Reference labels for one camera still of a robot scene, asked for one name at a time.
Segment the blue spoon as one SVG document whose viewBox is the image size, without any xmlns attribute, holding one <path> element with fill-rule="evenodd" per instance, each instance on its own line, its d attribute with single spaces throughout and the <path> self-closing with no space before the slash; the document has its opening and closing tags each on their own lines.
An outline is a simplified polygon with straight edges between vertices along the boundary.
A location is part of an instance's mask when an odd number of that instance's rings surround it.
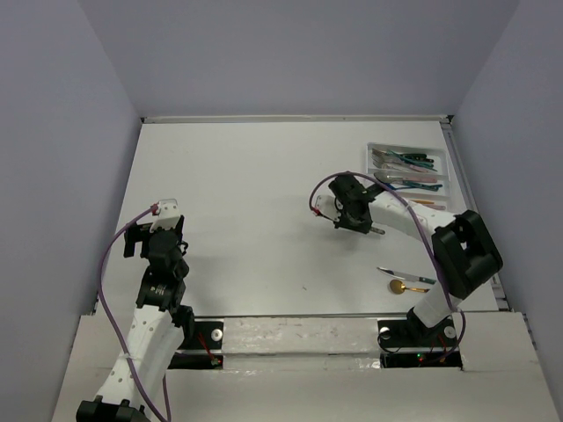
<svg viewBox="0 0 563 422">
<path fill-rule="evenodd" d="M 392 189 L 393 191 L 399 191 L 399 190 L 414 190 L 415 188 L 409 187 L 409 186 L 404 186 L 403 183 L 399 184 L 398 186 L 395 186 L 394 184 L 387 184 L 387 186 Z"/>
</svg>

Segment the silver spoon pink handle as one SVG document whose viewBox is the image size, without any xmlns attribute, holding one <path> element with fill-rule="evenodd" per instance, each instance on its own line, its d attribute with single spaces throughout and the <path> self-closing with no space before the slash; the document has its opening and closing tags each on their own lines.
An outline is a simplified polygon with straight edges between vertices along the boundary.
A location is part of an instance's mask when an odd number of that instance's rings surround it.
<svg viewBox="0 0 563 422">
<path fill-rule="evenodd" d="M 436 178 L 416 178 L 416 177 L 408 177 L 407 175 L 391 175 L 387 173 L 374 173 L 374 176 L 381 181 L 389 184 L 393 183 L 403 183 L 403 182 L 413 182 L 413 183 L 421 183 L 421 184 L 437 184 L 438 180 Z"/>
</svg>

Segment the knife black speckled handle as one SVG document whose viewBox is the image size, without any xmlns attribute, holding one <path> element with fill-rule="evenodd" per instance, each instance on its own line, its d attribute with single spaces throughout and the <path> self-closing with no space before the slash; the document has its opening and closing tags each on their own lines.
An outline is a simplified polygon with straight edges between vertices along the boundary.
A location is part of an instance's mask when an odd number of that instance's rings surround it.
<svg viewBox="0 0 563 422">
<path fill-rule="evenodd" d="M 369 231 L 372 232 L 372 233 L 376 233 L 376 234 L 378 234 L 378 235 L 380 235 L 380 236 L 384 236 L 385 233 L 386 233 L 385 230 L 379 229 L 379 228 L 377 228 L 377 227 L 371 227 L 371 228 L 369 229 Z"/>
</svg>

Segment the silver fork slim handle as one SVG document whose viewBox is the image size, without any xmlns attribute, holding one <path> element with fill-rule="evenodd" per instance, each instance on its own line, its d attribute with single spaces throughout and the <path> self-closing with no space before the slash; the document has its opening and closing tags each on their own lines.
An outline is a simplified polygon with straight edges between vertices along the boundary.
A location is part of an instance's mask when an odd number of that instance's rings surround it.
<svg viewBox="0 0 563 422">
<path fill-rule="evenodd" d="M 404 166 L 402 164 L 388 163 L 388 162 L 373 162 L 375 168 L 386 171 L 410 171 L 409 166 Z"/>
</svg>

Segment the silver spoon teal speckled handle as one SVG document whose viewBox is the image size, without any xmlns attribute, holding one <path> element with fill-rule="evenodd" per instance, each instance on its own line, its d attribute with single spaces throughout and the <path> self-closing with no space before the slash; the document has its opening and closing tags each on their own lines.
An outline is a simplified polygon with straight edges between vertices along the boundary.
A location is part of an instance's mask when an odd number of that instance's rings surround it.
<svg viewBox="0 0 563 422">
<path fill-rule="evenodd" d="M 442 184 L 426 184 L 426 183 L 414 182 L 412 180 L 404 180 L 403 185 L 415 189 L 422 189 L 432 192 L 437 192 L 440 188 L 442 188 Z"/>
</svg>

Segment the teal fork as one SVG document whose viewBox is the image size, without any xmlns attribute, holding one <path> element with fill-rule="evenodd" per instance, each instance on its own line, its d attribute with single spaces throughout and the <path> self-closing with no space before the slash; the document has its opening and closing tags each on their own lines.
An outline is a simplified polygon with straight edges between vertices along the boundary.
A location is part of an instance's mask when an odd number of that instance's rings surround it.
<svg viewBox="0 0 563 422">
<path fill-rule="evenodd" d="M 387 156 L 393 156 L 397 159 L 399 159 L 401 162 L 409 164 L 409 165 L 413 165 L 419 168 L 423 168 L 423 169 L 428 169 L 431 171 L 435 171 L 435 165 L 434 165 L 434 160 L 428 158 L 427 156 L 424 155 L 411 155 L 411 154 L 399 154 L 393 150 L 387 149 L 385 151 L 385 154 Z"/>
</svg>

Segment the silver fork black speckled handle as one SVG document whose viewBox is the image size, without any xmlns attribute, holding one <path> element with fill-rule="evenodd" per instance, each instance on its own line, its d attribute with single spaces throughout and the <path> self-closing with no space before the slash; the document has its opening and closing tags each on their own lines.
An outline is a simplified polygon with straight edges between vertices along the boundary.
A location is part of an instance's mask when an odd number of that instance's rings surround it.
<svg viewBox="0 0 563 422">
<path fill-rule="evenodd" d="M 428 165 L 434 164 L 434 160 L 432 158 L 430 158 L 429 156 L 427 156 L 426 154 L 420 154 L 420 153 L 399 154 L 399 157 L 401 159 L 404 159 L 404 160 L 410 160 L 410 161 L 419 162 L 419 163 L 426 163 Z"/>
</svg>

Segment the small silver knife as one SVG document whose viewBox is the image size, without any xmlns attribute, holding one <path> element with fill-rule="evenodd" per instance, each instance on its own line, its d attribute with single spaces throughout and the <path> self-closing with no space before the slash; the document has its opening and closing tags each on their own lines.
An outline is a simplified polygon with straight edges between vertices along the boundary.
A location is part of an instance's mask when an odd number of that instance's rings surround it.
<svg viewBox="0 0 563 422">
<path fill-rule="evenodd" d="M 421 283 L 426 283 L 426 284 L 430 284 L 430 285 L 433 285 L 437 282 L 436 279 L 432 279 L 432 278 L 428 278 L 428 277 L 424 277 L 424 276 L 420 276 L 420 275 L 415 275 L 415 274 L 410 274 L 410 273 L 394 271 L 394 270 L 384 268 L 384 267 L 381 267 L 381 266 L 379 266 L 377 268 L 377 270 L 380 271 L 381 273 L 385 273 L 387 275 L 395 277 L 398 280 L 406 280 L 406 281 L 410 281 L 410 282 L 421 282 Z"/>
</svg>

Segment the gold utensil teal handle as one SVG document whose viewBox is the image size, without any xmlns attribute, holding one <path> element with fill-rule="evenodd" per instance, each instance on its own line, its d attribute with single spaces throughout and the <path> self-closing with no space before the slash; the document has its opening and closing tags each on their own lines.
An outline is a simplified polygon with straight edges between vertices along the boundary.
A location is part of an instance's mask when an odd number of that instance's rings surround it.
<svg viewBox="0 0 563 422">
<path fill-rule="evenodd" d="M 389 283 L 390 291 L 395 295 L 402 295 L 407 291 L 412 291 L 416 293 L 425 294 L 429 291 L 428 288 L 420 288 L 420 287 L 408 287 L 403 281 L 398 279 L 393 279 Z"/>
</svg>

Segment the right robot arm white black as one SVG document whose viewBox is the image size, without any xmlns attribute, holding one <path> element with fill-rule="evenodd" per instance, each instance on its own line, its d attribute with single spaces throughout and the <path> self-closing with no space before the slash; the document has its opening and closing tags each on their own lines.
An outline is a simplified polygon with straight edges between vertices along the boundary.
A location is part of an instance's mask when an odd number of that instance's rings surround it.
<svg viewBox="0 0 563 422">
<path fill-rule="evenodd" d="M 482 216 L 434 210 L 405 199 L 360 173 L 342 172 L 329 183 L 329 196 L 316 198 L 318 215 L 337 229 L 367 234 L 377 223 L 420 240 L 435 269 L 436 282 L 406 314 L 406 337 L 416 345 L 432 339 L 439 324 L 503 267 L 501 255 Z"/>
</svg>

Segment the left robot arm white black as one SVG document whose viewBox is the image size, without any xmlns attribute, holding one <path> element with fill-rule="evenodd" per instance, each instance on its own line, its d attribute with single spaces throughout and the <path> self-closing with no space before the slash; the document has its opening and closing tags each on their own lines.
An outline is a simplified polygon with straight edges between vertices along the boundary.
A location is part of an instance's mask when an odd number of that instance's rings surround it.
<svg viewBox="0 0 563 422">
<path fill-rule="evenodd" d="M 141 256 L 149 264 L 143 274 L 130 329 L 123 334 L 102 290 L 99 302 L 120 343 L 121 352 L 109 376 L 93 400 L 77 409 L 78 421 L 169 421 L 170 411 L 160 412 L 156 394 L 166 392 L 165 374 L 180 347 L 194 339 L 194 313 L 182 304 L 184 279 L 189 267 L 184 260 L 184 217 L 177 205 L 161 200 L 149 209 L 154 221 L 137 218 L 118 231 L 125 240 L 124 257 Z"/>
</svg>

